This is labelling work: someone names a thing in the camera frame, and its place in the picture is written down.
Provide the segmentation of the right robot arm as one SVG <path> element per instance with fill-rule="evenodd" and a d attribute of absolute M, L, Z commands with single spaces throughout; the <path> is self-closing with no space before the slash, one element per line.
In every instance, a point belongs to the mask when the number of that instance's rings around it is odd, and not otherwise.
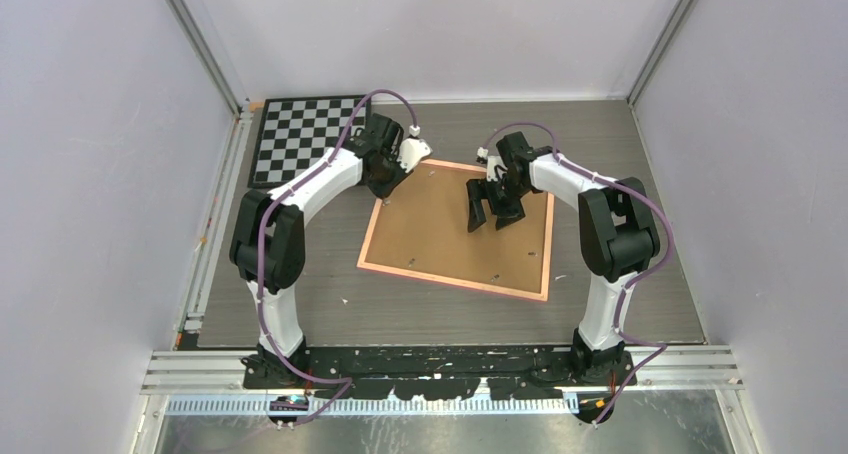
<path fill-rule="evenodd" d="M 643 183 L 592 172 L 552 146 L 533 148 L 522 132 L 502 137 L 494 153 L 479 147 L 476 160 L 486 175 L 466 184 L 468 232 L 483 226 L 489 215 L 497 229 L 524 219 L 522 199 L 529 193 L 547 192 L 577 212 L 580 252 L 591 278 L 566 365 L 576 383 L 611 378 L 625 366 L 621 324 L 632 287 L 661 250 Z"/>

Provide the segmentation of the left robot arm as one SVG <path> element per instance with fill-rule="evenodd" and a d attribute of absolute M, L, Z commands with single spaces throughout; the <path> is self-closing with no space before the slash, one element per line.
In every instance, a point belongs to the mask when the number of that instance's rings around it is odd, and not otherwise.
<path fill-rule="evenodd" d="M 339 144 L 289 183 L 268 192 L 251 190 L 239 206 L 230 261 L 251 292 L 260 328 L 258 356 L 268 374 L 293 388 L 308 369 L 295 286 L 306 263 L 306 228 L 338 195 L 358 184 L 386 199 L 432 153 L 420 129 L 370 115 L 357 134 L 345 130 Z"/>

